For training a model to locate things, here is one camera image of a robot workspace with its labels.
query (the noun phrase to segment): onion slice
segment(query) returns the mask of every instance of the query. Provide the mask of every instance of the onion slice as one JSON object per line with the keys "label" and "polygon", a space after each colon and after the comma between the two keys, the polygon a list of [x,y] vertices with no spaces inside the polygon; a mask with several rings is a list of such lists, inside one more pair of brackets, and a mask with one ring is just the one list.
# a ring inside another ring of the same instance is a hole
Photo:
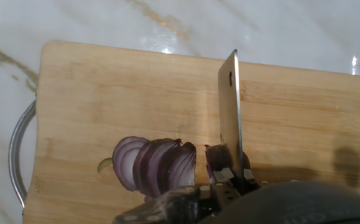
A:
{"label": "onion slice", "polygon": [[[226,146],[215,145],[206,147],[206,169],[210,182],[213,180],[214,171],[222,171],[224,168],[233,168],[231,154]],[[249,158],[243,153],[243,169],[250,169]]]}
{"label": "onion slice", "polygon": [[178,147],[181,144],[181,139],[161,139],[154,142],[148,151],[145,153],[141,161],[141,182],[145,188],[146,196],[158,197],[160,191],[157,186],[157,171],[162,156],[169,149]]}
{"label": "onion slice", "polygon": [[161,194],[195,182],[196,148],[186,142],[183,146],[169,149],[163,156],[157,169],[157,185]]}
{"label": "onion slice", "polygon": [[147,142],[148,140],[145,138],[126,137],[118,143],[113,151],[112,162],[116,177],[124,188],[132,192],[136,190],[132,167],[138,152]]}

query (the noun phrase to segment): metal handle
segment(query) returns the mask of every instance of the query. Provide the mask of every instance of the metal handle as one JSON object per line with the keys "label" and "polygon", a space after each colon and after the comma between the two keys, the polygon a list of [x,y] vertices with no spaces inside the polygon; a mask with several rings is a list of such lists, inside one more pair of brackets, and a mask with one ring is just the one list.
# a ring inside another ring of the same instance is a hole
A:
{"label": "metal handle", "polygon": [[19,151],[21,149],[21,142],[22,138],[24,137],[26,127],[28,127],[28,124],[32,118],[36,115],[35,106],[36,100],[34,100],[22,114],[14,129],[14,132],[12,133],[10,146],[8,149],[8,169],[10,172],[10,179],[19,202],[22,205],[22,209],[25,208],[27,192],[24,182],[22,181],[21,170],[19,167]]}

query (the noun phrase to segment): sliced red onion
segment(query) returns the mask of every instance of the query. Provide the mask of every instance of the sliced red onion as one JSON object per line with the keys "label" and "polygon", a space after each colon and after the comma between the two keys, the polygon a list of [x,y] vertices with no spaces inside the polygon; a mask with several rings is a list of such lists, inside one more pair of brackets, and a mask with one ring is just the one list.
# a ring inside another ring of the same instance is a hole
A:
{"label": "sliced red onion", "polygon": [[[192,159],[196,160],[196,148],[190,142],[186,142],[181,147],[169,149],[161,159],[157,169],[157,183],[161,194],[179,187],[179,178],[185,170],[185,166]],[[193,185],[195,179],[195,165],[189,165],[193,175],[188,176],[188,182]]]}
{"label": "sliced red onion", "polygon": [[179,175],[175,177],[176,181],[173,181],[173,186],[172,188],[170,188],[170,190],[177,189],[181,186],[194,186],[195,165],[196,165],[196,151],[191,153],[189,161],[187,161],[187,164],[185,165],[181,173],[179,173]]}
{"label": "sliced red onion", "polygon": [[[221,171],[224,168],[232,169],[233,162],[229,150],[226,146],[215,145],[215,146],[206,146],[206,160],[207,160],[207,173],[210,179],[210,182],[213,180],[213,172]],[[250,169],[249,158],[243,153],[243,166],[244,169]]]}
{"label": "sliced red onion", "polygon": [[120,183],[152,200],[169,190],[195,184],[196,148],[181,139],[148,141],[122,139],[113,152],[113,167]]}
{"label": "sliced red onion", "polygon": [[139,137],[126,137],[115,147],[112,155],[113,169],[120,183],[130,191],[136,190],[132,167],[141,147],[148,140]]}
{"label": "sliced red onion", "polygon": [[158,197],[160,191],[157,185],[157,171],[162,156],[169,149],[178,147],[181,144],[181,139],[162,139],[161,141],[155,142],[147,151],[144,156],[144,161],[141,162],[141,180],[147,181],[147,196]]}
{"label": "sliced red onion", "polygon": [[156,140],[144,144],[144,146],[140,149],[136,159],[134,160],[134,165],[132,167],[132,176],[136,185],[136,189],[139,190],[139,192],[142,194],[145,194],[145,187],[141,180],[141,162],[143,161],[145,153],[154,142],[156,142]]}

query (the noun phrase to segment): wooden cutting board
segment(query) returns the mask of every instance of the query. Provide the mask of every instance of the wooden cutting board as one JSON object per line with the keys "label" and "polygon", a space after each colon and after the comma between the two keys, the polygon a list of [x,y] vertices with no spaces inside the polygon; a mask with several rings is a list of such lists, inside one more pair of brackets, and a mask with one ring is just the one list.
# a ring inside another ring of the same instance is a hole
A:
{"label": "wooden cutting board", "polygon": [[[24,223],[111,223],[140,205],[144,196],[122,187],[112,166],[97,172],[126,136],[193,142],[196,182],[207,183],[203,145],[219,143],[222,63],[47,43]],[[243,148],[259,181],[322,180],[360,190],[360,76],[253,63],[239,71]]]}

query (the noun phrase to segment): knife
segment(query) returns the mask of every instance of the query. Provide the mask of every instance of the knife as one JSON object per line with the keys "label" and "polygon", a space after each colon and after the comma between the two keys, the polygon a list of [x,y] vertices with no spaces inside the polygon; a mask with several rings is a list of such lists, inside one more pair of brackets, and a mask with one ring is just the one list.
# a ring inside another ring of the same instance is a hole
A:
{"label": "knife", "polygon": [[230,153],[230,169],[237,180],[234,187],[242,195],[245,183],[238,64],[238,52],[233,50],[218,70],[218,104],[221,145]]}

